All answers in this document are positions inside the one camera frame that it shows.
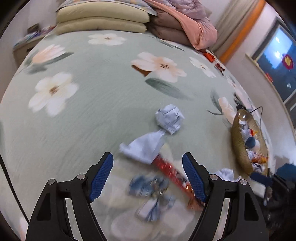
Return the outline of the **beige stacked pillows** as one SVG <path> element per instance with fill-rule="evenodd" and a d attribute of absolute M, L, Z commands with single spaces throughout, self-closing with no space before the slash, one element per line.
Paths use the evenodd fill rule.
<path fill-rule="evenodd" d="M 145 33 L 156 11 L 145 1 L 64 1 L 57 9 L 55 32 L 116 30 Z"/>

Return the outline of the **brown folded blankets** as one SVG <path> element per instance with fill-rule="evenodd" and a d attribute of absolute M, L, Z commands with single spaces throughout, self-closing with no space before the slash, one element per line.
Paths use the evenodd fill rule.
<path fill-rule="evenodd" d="M 157 15 L 150 15 L 150 20 L 146 23 L 148 31 L 160 39 L 192 46 L 177 19 L 161 9 L 155 9 L 155 11 Z"/>

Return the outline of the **floral green bedspread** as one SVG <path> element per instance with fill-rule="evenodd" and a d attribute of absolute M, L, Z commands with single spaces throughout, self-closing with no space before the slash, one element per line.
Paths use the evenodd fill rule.
<path fill-rule="evenodd" d="M 174 134 L 165 131 L 159 154 L 188 181 L 182 165 L 187 152 L 210 174 L 232 169 L 250 185 L 230 133 L 238 110 L 253 116 L 242 99 L 239 83 L 221 64 L 149 34 L 48 35 L 21 64 L 1 101 L 1 154 L 29 219 L 48 180 L 73 180 L 110 152 L 113 167 L 91 203 L 105 240 L 190 240 L 204 208 L 188 209 L 182 190 L 152 163 L 122 154 L 119 145 L 165 131 L 155 113 L 174 104 L 185 119 Z M 136 176 L 169 180 L 176 201 L 159 221 L 136 217 L 147 201 L 128 195 Z"/>

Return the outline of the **beige orange curtain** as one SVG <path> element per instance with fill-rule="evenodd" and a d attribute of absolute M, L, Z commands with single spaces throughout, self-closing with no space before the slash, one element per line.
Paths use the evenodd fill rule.
<path fill-rule="evenodd" d="M 230 1 L 215 28 L 217 42 L 211 47 L 216 57 L 226 64 L 240 47 L 261 15 L 265 1 Z"/>

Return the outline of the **crumpled paper ball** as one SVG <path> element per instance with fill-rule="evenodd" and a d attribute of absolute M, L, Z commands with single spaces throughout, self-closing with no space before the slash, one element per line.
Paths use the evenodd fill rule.
<path fill-rule="evenodd" d="M 155 113 L 157 125 L 171 135 L 177 132 L 185 117 L 174 104 L 169 104 Z"/>
<path fill-rule="evenodd" d="M 230 182 L 238 182 L 242 178 L 241 176 L 235 178 L 233 170 L 228 168 L 220 169 L 216 171 L 214 174 L 220 177 L 222 180 Z"/>
<path fill-rule="evenodd" d="M 164 135 L 165 131 L 163 130 L 146 133 L 136 138 L 129 145 L 121 143 L 119 151 L 128 158 L 150 165 L 164 145 Z"/>

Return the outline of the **red long snack package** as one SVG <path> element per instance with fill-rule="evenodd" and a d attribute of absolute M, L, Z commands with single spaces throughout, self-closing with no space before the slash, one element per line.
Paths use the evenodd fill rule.
<path fill-rule="evenodd" d="M 177 168 L 175 168 L 169 161 L 164 159 L 160 154 L 155 157 L 155 159 L 152 161 L 152 164 L 189 197 L 189 202 L 187 205 L 188 209 L 198 211 L 203 209 L 203 202 L 195 196 L 191 184 Z"/>

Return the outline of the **window with dark frame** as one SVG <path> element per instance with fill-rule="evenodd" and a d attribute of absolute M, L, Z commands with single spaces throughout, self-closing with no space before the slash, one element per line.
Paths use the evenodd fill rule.
<path fill-rule="evenodd" d="M 295 125 L 295 39 L 282 20 L 276 18 L 251 58 L 279 93 Z"/>

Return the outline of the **pink purple quilt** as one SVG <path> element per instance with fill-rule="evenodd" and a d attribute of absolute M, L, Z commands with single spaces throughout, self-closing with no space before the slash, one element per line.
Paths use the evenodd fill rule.
<path fill-rule="evenodd" d="M 152 7 L 165 11 L 177 19 L 192 47 L 196 50 L 207 49 L 216 42 L 218 33 L 211 23 L 204 25 L 203 23 L 197 22 L 171 7 L 156 1 L 145 2 Z"/>

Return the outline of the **gold woven tray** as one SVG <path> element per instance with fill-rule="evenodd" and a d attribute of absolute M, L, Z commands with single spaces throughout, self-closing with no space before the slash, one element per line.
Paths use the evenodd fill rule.
<path fill-rule="evenodd" d="M 245 174 L 268 173 L 268 149 L 262 131 L 246 110 L 237 111 L 231 130 L 231 142 L 236 161 Z"/>

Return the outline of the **red cloth item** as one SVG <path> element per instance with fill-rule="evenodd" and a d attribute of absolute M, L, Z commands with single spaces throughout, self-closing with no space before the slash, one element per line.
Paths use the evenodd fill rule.
<path fill-rule="evenodd" d="M 211 63 L 215 61 L 215 56 L 208 52 L 203 52 L 203 56 Z"/>

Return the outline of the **blue plaid hair bow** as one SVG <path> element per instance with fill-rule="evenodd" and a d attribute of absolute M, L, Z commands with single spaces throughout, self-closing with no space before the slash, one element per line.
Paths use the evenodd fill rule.
<path fill-rule="evenodd" d="M 159 221 L 162 214 L 171 209 L 176 201 L 175 196 L 168 192 L 169 186 L 169 180 L 161 176 L 132 178 L 128 195 L 147 200 L 136 211 L 136 217 L 145 222 Z"/>

